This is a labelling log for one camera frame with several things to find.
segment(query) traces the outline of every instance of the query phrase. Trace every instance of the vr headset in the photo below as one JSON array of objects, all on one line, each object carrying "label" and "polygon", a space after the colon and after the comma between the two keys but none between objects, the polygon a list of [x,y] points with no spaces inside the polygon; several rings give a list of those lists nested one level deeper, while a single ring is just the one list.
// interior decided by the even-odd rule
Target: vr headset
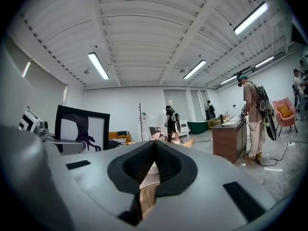
[{"label": "vr headset", "polygon": [[242,84],[241,84],[241,82],[240,82],[240,76],[242,75],[242,73],[238,73],[238,75],[236,76],[237,77],[237,81],[239,82],[237,85],[239,86],[239,87],[241,87],[242,86]]}]

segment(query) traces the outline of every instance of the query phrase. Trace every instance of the yellow sofa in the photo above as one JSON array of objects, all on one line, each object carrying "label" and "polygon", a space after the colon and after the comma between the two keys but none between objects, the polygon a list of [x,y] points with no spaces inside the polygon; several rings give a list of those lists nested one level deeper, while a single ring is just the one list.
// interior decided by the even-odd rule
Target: yellow sofa
[{"label": "yellow sofa", "polygon": [[127,132],[126,135],[118,135],[118,133],[124,133],[124,131],[121,132],[109,132],[108,133],[108,139],[112,140],[112,139],[125,139],[125,143],[129,143],[131,142],[131,136],[130,133]]}]

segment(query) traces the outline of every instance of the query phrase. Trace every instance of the wooden cabinet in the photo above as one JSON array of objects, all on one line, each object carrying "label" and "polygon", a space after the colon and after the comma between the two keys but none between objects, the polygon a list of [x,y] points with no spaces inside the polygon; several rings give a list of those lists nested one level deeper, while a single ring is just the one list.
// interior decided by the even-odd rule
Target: wooden cabinet
[{"label": "wooden cabinet", "polygon": [[247,144],[246,119],[218,124],[212,128],[213,154],[235,163]]}]

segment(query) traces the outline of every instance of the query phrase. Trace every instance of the man in beige outfit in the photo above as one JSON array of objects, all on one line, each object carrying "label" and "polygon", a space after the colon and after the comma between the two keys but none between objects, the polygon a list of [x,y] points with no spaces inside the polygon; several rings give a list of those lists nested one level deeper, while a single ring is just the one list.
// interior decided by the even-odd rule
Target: man in beige outfit
[{"label": "man in beige outfit", "polygon": [[265,142],[264,117],[257,107],[257,89],[254,84],[244,74],[240,75],[238,80],[244,87],[244,101],[246,101],[246,108],[242,117],[248,114],[250,129],[250,151],[245,154],[245,157],[253,162],[256,158],[258,160],[262,158],[262,149]]}]

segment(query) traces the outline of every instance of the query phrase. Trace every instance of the cable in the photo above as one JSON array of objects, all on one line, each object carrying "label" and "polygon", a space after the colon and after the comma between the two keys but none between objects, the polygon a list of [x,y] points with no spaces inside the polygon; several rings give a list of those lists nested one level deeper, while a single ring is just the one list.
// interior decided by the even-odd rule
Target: cable
[{"label": "cable", "polygon": [[[305,142],[305,141],[290,141],[290,142],[297,142],[297,143],[305,143],[305,144],[308,144],[308,142]],[[284,150],[284,153],[283,153],[283,156],[282,156],[281,159],[277,159],[277,158],[275,158],[275,157],[273,157],[273,156],[271,156],[271,157],[269,158],[270,160],[275,160],[275,161],[276,161],[276,163],[273,164],[273,165],[263,165],[263,164],[261,164],[261,162],[260,162],[257,158],[256,158],[256,162],[257,162],[257,164],[259,164],[259,165],[261,165],[261,166],[265,166],[265,167],[275,166],[276,164],[278,164],[279,161],[283,160],[284,155],[285,155],[285,153],[286,153],[287,150],[288,150],[288,146],[287,146],[287,148]]]},{"label": "cable", "polygon": [[308,142],[305,142],[305,141],[290,141],[290,142],[297,142],[297,143],[305,143],[305,144],[308,144]]},{"label": "cable", "polygon": [[210,141],[212,141],[213,139],[209,139],[209,140],[207,140],[207,141],[194,141],[193,143],[198,143],[198,142],[210,142]]}]

